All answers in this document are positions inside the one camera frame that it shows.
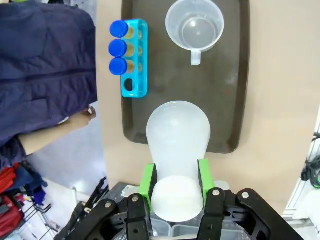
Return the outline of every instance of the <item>tray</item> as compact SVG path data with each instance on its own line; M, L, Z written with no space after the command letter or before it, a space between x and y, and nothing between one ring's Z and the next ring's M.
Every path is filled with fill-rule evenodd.
M166 31L166 15L175 0L122 0L122 19L148 24L148 94L122 98L123 133L147 144L152 112L170 101L200 107L211 126L207 152L228 154L237 149L245 111L249 55L249 0L214 0L224 16L218 43L202 54L201 65L190 65L190 52L178 47Z

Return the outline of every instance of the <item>blue test tube rack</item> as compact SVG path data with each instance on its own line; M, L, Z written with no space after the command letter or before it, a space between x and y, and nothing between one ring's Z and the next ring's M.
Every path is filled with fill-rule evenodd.
M134 62L134 71L121 76L121 93L125 98L143 98L148 93L148 24L142 19L126 20L125 22L129 27L134 28L135 34L131 39L122 37L121 40L133 44L135 51L133 56L123 56L122 58ZM141 39L139 39L139 32L142 33ZM139 72L139 64L142 65L141 72Z

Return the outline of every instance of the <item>beige surface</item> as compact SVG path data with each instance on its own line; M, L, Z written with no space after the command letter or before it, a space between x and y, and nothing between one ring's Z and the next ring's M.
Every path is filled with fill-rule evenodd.
M234 193L254 189L280 213L303 168L320 103L320 1L250 4L250 71L240 145L234 153L206 157L215 180L227 181ZM120 78L108 69L109 26L120 16L120 0L98 1L98 98L111 187L118 181L138 184L152 162L148 146L123 135Z

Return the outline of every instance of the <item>white container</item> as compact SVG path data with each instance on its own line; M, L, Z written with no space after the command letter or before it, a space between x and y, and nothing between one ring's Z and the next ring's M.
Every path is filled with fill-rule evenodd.
M171 229L171 237L184 236L184 239L196 239L199 227L187 225L174 225ZM248 236L242 230L222 229L221 240L248 240Z
M191 51L191 65L200 65L225 28L221 10L211 0L178 0L165 18L166 31L179 47Z
M206 114L186 101L158 107L147 123L146 136L158 182L151 206L160 218L184 222L203 209L198 159L203 159L210 140Z
M165 221L151 218L153 235L157 237L169 237L171 235L171 226Z

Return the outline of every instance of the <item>blue bottle cap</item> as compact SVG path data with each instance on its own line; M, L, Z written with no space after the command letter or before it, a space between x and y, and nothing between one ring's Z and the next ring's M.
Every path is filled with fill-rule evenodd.
M129 31L129 26L125 21L114 21L110 26L110 33L115 38L123 38Z
M127 53L128 47L125 41L116 39L109 45L109 53L115 58L121 58Z
M113 75L121 76L128 70L128 63L123 58L114 58L109 64L109 70Z

